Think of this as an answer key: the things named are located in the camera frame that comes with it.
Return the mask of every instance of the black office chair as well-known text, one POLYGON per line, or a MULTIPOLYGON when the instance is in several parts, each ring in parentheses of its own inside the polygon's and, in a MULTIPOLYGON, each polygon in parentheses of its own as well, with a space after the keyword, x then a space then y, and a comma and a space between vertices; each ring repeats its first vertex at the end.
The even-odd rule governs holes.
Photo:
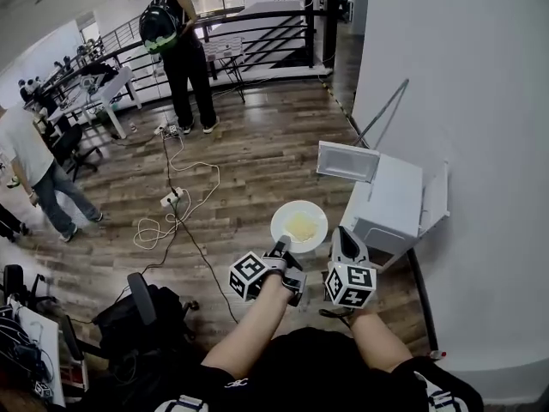
POLYGON ((187 340, 195 334, 184 322, 198 303, 182 306, 172 290, 147 285, 141 273, 129 275, 128 283, 131 295, 92 321, 101 332, 99 347, 76 337, 69 316, 61 320, 75 360, 83 361, 84 354, 109 360, 108 373, 83 395, 79 410, 155 410, 181 393, 185 369, 202 361, 204 353, 187 340))
POLYGON ((97 172, 97 167, 93 163, 87 162, 87 158, 92 153, 97 153, 98 155, 103 155, 101 150, 97 147, 92 147, 83 154, 79 152, 79 144, 82 140, 82 128, 79 124, 74 124, 70 126, 69 120, 66 116, 62 116, 58 121, 57 125, 63 133, 54 143, 51 144, 50 150, 53 153, 57 163, 61 166, 67 161, 69 161, 69 166, 67 167, 67 173, 74 171, 72 179, 76 180, 78 171, 81 167, 89 167, 94 173, 97 172))
POLYGON ((33 288, 29 292, 23 281, 23 268, 17 264, 9 264, 3 268, 3 285, 0 289, 3 291, 3 303, 8 304, 8 298, 12 296, 29 310, 36 312, 37 305, 45 300, 56 302, 52 296, 36 296, 38 282, 45 282, 42 275, 36 275, 33 288))

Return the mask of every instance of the backpack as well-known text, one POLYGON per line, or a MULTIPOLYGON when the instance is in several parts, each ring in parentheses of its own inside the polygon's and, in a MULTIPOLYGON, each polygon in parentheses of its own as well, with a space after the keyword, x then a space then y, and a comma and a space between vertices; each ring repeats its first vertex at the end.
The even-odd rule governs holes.
POLYGON ((167 0, 153 0, 139 19, 139 34, 147 52, 172 49, 178 43, 181 24, 167 0))

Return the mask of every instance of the plate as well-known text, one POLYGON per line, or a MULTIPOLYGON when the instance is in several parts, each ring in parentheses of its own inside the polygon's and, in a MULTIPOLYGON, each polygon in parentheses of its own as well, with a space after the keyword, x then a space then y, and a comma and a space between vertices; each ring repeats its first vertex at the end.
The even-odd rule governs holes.
POLYGON ((291 253, 306 253, 315 250, 322 244, 327 233, 328 219, 326 218, 324 211, 314 203, 306 202, 304 200, 286 203, 274 213, 273 219, 271 220, 271 235, 273 236, 273 240, 276 242, 282 235, 288 235, 292 239, 292 244, 288 249, 291 253), (317 225, 315 235, 303 242, 298 241, 286 229, 286 225, 297 214, 305 214, 309 220, 317 225))

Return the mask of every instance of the person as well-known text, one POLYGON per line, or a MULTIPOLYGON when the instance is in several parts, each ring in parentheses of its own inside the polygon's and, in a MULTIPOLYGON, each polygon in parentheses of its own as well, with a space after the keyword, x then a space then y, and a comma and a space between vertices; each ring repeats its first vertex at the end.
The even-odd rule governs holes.
POLYGON ((0 150, 11 162, 33 206, 39 203, 51 224, 68 243, 78 231, 76 224, 57 203, 55 191, 66 194, 90 221, 101 221, 103 214, 70 181, 55 161, 33 125, 33 114, 19 106, 0 106, 0 150))
POLYGON ((15 243, 16 233, 27 236, 30 231, 25 223, 20 222, 17 217, 0 204, 0 236, 15 243))
POLYGON ((187 93, 187 81, 190 80, 204 134, 210 134, 220 120, 214 110, 204 49, 193 29, 198 16, 191 0, 167 0, 167 4, 177 14, 181 31, 178 43, 161 54, 172 91, 173 108, 183 133, 189 134, 195 125, 187 93))
POLYGON ((19 80, 19 95, 25 104, 27 104, 33 96, 27 91, 25 80, 19 80))
POLYGON ((471 386, 413 358, 367 310, 351 320, 353 339, 305 328, 271 340, 292 297, 269 275, 237 327, 183 377, 181 397, 156 411, 483 410, 471 386))

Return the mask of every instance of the wooden floor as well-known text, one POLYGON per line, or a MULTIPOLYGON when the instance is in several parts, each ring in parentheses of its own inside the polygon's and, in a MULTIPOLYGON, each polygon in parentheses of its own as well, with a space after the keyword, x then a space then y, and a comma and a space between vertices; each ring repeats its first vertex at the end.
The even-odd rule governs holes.
MULTIPOLYGON (((338 320, 318 315, 320 308, 331 307, 323 302, 321 273, 327 268, 331 231, 339 223, 353 188, 350 181, 316 174, 319 140, 353 141, 353 132, 340 108, 317 80, 247 88, 245 105, 235 93, 219 97, 214 103, 221 117, 220 126, 210 136, 203 135, 197 126, 184 139, 184 151, 173 164, 181 168, 203 161, 220 167, 219 189, 192 215, 187 227, 212 264, 235 316, 242 318, 249 304, 229 288, 228 266, 248 251, 262 253, 271 248, 269 223, 274 212, 284 203, 304 199, 324 209, 329 236, 314 252, 299 255, 308 275, 306 292, 299 307, 288 308, 278 334, 305 326, 345 332, 338 320)), ((165 115, 173 116, 171 105, 130 114, 123 125, 129 129, 131 121, 137 132, 124 144, 149 139, 165 115)), ((106 141, 105 133, 94 135, 89 131, 87 137, 91 142, 106 141)), ((171 239, 163 239, 152 251, 133 243, 143 217, 158 221, 163 230, 171 226, 160 207, 160 199, 169 192, 161 139, 126 148, 109 142, 101 143, 101 147, 105 158, 99 161, 99 172, 84 171, 77 183, 105 213, 104 221, 85 226, 65 245, 57 240, 47 221, 33 220, 34 236, 19 243, 26 274, 32 277, 39 271, 46 275, 49 291, 63 309, 85 321, 114 302, 129 273, 159 263, 171 239)), ((168 140, 166 147, 172 156, 180 143, 168 140)), ((172 171, 171 175, 173 186, 188 189, 193 203, 203 200, 217 180, 216 171, 210 167, 172 171)), ((5 191, 2 186, 3 203, 5 191)), ((10 194, 9 206, 14 213, 21 218, 30 215, 22 191, 19 202, 13 199, 13 191, 10 194)), ((189 315, 188 324, 205 348, 234 327, 211 271, 183 229, 164 265, 149 270, 145 278, 149 283, 168 286, 182 301, 198 300, 201 309, 189 315)), ((378 282, 375 304, 383 319, 414 353, 427 352, 423 313, 407 261, 401 260, 378 282)), ((76 326, 83 338, 99 339, 93 326, 76 326)))

